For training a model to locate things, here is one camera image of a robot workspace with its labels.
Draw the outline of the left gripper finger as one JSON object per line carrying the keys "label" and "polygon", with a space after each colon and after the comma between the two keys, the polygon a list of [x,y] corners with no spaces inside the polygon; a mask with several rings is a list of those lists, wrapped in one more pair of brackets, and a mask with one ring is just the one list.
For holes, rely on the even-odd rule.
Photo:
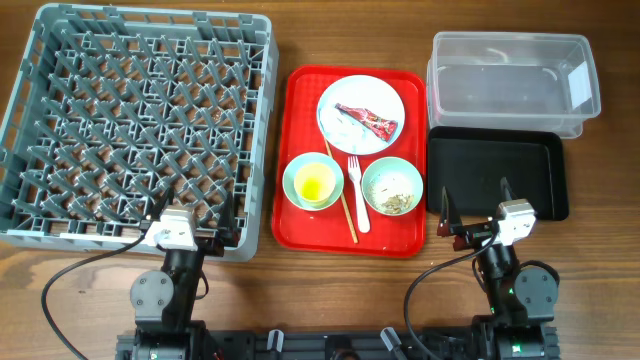
{"label": "left gripper finger", "polygon": [[163,192],[163,194],[161,195],[160,199],[157,200],[152,207],[150,208],[149,212],[147,213],[147,219],[148,220],[158,220],[162,214],[162,212],[164,211],[164,209],[173,204],[173,199],[174,199],[174,189],[173,188],[168,188],[167,190],[165,190]]}
{"label": "left gripper finger", "polygon": [[235,210],[232,195],[228,195],[222,205],[218,220],[218,231],[222,235],[232,235],[235,231]]}

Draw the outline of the food scraps and rice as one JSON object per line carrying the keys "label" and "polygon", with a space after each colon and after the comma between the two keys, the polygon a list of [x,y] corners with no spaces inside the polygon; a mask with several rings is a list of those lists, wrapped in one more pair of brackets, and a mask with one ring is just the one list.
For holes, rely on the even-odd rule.
{"label": "food scraps and rice", "polygon": [[376,176],[368,193],[373,207],[387,215],[407,212],[415,199],[410,181],[398,174]]}

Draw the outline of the green bowl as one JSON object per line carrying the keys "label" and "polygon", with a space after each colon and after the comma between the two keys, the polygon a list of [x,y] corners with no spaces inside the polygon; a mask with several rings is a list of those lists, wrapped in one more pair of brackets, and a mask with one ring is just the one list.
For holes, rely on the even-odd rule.
{"label": "green bowl", "polygon": [[[373,207],[368,193],[369,185],[376,176],[386,174],[402,175],[410,181],[415,199],[407,212],[400,215],[387,215],[379,212]],[[424,194],[424,183],[420,172],[412,163],[399,157],[384,157],[372,162],[362,175],[361,186],[365,202],[376,212],[386,216],[401,216],[408,214],[417,207]]]}

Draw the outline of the light blue bowl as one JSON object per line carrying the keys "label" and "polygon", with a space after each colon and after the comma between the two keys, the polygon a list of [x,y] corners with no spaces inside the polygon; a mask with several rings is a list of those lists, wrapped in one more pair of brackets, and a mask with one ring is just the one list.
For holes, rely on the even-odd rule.
{"label": "light blue bowl", "polygon": [[[294,190],[294,176],[296,172],[302,166],[316,162],[328,165],[332,169],[336,179],[336,186],[330,195],[328,202],[318,208],[308,206],[301,202]],[[330,207],[340,199],[341,191],[343,191],[344,188],[344,175],[338,163],[328,155],[318,152],[308,152],[297,156],[286,166],[284,174],[282,175],[282,187],[287,199],[296,207],[305,211],[320,211]]]}

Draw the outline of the white plastic fork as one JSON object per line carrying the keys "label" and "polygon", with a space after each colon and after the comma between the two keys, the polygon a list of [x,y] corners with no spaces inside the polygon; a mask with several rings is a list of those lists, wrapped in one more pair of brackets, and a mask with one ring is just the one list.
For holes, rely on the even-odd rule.
{"label": "white plastic fork", "polygon": [[361,233],[368,233],[371,224],[368,217],[366,204],[362,192],[361,180],[362,172],[358,158],[355,155],[349,156],[347,160],[348,175],[354,186],[356,217],[358,229]]}

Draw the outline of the red snack wrapper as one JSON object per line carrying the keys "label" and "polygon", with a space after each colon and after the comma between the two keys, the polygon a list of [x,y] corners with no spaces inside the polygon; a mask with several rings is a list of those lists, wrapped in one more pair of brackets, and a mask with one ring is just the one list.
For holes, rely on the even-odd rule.
{"label": "red snack wrapper", "polygon": [[385,142],[391,140],[398,128],[396,121],[382,118],[366,108],[352,108],[340,103],[336,103],[335,108],[357,120]]}

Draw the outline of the wooden chopstick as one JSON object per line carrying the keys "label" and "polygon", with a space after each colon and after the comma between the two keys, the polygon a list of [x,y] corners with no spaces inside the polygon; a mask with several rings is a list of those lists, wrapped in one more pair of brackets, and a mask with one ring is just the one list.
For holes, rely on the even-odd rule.
{"label": "wooden chopstick", "polygon": [[[328,156],[331,159],[334,160],[334,157],[333,157],[333,154],[332,154],[332,150],[331,150],[331,146],[330,146],[330,144],[328,143],[328,141],[326,139],[324,139],[324,145],[325,145],[326,152],[327,152]],[[345,217],[346,217],[346,221],[347,221],[347,224],[348,224],[348,228],[349,228],[350,235],[351,235],[351,238],[353,240],[353,243],[354,244],[359,244],[359,239],[357,237],[357,233],[356,233],[356,230],[355,230],[355,227],[354,227],[354,224],[353,224],[353,220],[352,220],[352,217],[351,217],[349,206],[348,206],[348,204],[346,202],[346,199],[345,199],[345,196],[344,196],[344,191],[341,191],[340,199],[341,199],[342,207],[343,207],[343,210],[344,210],[344,214],[345,214]]]}

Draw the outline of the yellow plastic cup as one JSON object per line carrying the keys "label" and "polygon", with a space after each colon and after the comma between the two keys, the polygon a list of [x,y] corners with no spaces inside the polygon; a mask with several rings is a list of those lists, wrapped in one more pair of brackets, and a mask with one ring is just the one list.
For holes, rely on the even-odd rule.
{"label": "yellow plastic cup", "polygon": [[323,163],[302,166],[294,176],[294,190],[301,202],[318,208],[328,202],[336,186],[332,169]]}

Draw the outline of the white tissue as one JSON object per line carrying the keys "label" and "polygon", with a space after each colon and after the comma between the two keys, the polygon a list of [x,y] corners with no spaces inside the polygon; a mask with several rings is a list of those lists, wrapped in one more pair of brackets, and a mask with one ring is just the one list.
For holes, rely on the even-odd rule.
{"label": "white tissue", "polygon": [[371,146],[366,142],[365,129],[343,116],[334,108],[322,109],[319,124],[325,139],[343,152],[367,154]]}

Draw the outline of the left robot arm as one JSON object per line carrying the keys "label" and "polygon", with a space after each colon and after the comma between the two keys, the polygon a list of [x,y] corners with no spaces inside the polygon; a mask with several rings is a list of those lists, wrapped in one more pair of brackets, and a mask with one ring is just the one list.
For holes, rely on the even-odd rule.
{"label": "left robot arm", "polygon": [[221,227],[212,237],[196,234],[192,210],[173,204],[174,191],[163,193],[144,216],[139,229],[164,253],[159,270],[140,275],[130,289],[136,330],[130,348],[119,346],[120,359],[222,359],[222,348],[203,321],[192,319],[198,284],[206,280],[207,256],[224,255],[224,243],[238,238],[235,206],[222,203]]}

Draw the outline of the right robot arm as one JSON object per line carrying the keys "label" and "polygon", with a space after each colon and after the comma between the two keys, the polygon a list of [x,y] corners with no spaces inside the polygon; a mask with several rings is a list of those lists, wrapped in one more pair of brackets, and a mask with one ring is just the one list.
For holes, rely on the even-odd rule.
{"label": "right robot arm", "polygon": [[466,351],[472,359],[541,359],[560,357],[554,320],[560,277],[550,265],[522,262],[515,243],[530,235],[536,212],[500,180],[502,202],[485,222],[465,225],[447,189],[437,234],[454,238],[456,251],[473,251],[474,276],[483,286],[491,313],[472,320]]}

